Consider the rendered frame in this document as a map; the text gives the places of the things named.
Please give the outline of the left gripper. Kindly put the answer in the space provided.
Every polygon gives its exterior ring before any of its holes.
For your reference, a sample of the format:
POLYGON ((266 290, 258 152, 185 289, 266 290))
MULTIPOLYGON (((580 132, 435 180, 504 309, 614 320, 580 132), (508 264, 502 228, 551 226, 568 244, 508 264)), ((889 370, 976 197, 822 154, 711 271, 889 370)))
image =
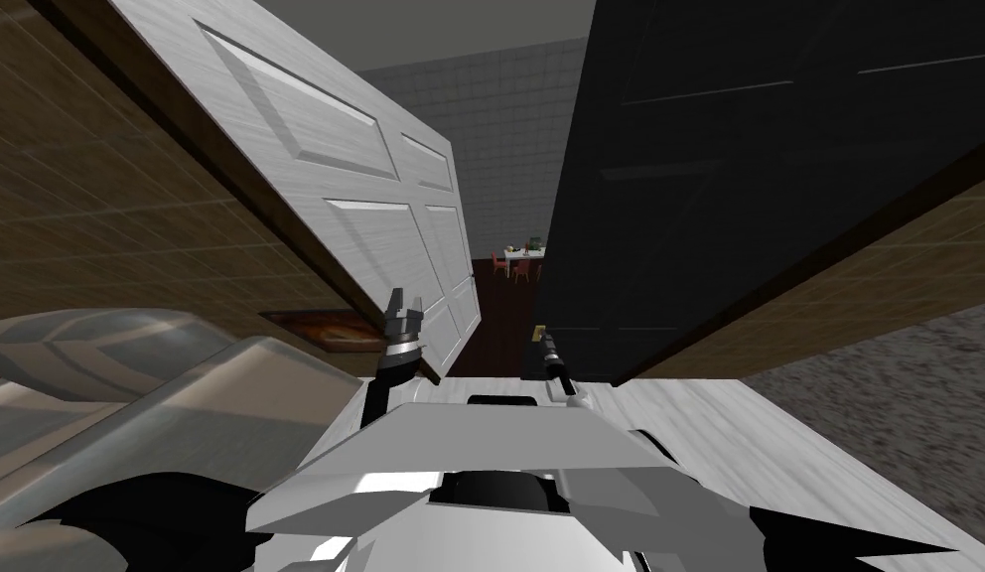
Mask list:
POLYGON ((393 288, 388 302, 388 312, 384 313, 384 336, 389 347, 416 343, 419 340, 421 324, 424 319, 423 299, 415 297, 409 309, 405 310, 401 316, 403 295, 404 290, 402 288, 393 288))

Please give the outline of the white dining table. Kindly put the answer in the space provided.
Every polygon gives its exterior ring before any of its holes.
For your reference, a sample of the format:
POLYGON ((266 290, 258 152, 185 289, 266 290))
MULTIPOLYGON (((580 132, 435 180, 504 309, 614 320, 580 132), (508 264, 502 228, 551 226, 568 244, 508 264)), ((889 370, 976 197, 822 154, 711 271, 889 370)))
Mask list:
POLYGON ((510 244, 503 251, 503 259, 507 260, 509 263, 509 276, 512 275, 512 270, 514 270, 514 263, 522 258, 530 258, 531 260, 540 260, 545 256, 545 247, 543 241, 540 237, 534 236, 530 237, 522 246, 515 247, 510 244))

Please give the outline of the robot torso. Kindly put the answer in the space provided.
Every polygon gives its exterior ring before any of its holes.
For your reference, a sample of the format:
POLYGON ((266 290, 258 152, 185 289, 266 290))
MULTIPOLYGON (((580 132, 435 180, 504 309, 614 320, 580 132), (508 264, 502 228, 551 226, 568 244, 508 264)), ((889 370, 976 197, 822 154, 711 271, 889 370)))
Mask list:
POLYGON ((742 504, 581 408, 405 403, 304 462, 246 526, 348 537, 333 572, 773 572, 742 504))

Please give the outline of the white panelled door leaf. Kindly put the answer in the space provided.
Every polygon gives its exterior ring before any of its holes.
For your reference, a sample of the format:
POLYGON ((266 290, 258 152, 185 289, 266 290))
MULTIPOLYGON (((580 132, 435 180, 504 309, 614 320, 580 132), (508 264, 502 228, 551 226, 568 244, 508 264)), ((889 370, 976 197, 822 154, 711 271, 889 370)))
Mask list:
POLYGON ((445 376, 480 321, 450 142, 256 0, 110 0, 368 299, 420 298, 445 376))

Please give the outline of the black panelled door leaf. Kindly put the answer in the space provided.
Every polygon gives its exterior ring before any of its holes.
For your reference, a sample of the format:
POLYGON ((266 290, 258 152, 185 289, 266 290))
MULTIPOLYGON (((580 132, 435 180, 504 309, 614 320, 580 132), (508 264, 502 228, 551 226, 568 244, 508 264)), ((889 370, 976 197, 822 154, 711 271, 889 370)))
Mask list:
POLYGON ((742 377, 985 302, 985 0, 597 0, 533 323, 742 377))

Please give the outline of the brown framed wall picture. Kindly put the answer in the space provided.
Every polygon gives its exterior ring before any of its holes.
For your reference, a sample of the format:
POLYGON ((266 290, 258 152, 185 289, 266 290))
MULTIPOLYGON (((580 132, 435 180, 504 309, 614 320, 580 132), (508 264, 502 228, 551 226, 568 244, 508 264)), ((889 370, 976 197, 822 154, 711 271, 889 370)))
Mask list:
POLYGON ((350 309, 268 311, 260 316, 329 354, 380 353, 387 342, 350 309))

